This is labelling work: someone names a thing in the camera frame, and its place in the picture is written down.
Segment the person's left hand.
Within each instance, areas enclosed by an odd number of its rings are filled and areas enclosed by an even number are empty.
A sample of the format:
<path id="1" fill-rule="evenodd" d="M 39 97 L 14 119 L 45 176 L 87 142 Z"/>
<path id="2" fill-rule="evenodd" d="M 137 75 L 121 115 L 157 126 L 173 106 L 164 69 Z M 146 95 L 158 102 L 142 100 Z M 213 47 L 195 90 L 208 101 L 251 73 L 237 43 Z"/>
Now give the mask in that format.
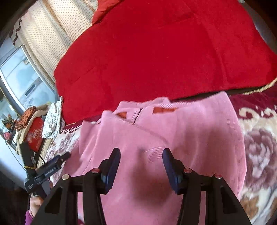
<path id="1" fill-rule="evenodd" d="M 30 195 L 29 215 L 30 215 L 31 218 L 35 217 L 35 215 L 37 214 L 37 212 L 38 212 L 40 206 L 43 204 L 43 202 L 44 202 L 44 199 L 41 196 L 35 195 L 33 193 Z"/>

